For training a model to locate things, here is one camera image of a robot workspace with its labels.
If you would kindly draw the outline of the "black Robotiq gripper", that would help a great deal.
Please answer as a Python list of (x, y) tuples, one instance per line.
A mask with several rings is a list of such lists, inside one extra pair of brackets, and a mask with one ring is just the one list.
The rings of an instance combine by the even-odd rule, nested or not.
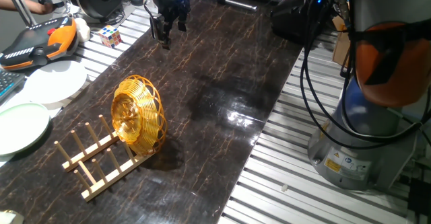
[(178, 30), (186, 32), (187, 17), (190, 13), (191, 6), (189, 0), (154, 0), (158, 7), (159, 13), (164, 17), (162, 19), (162, 48), (170, 49), (170, 31), (172, 23), (178, 20)]

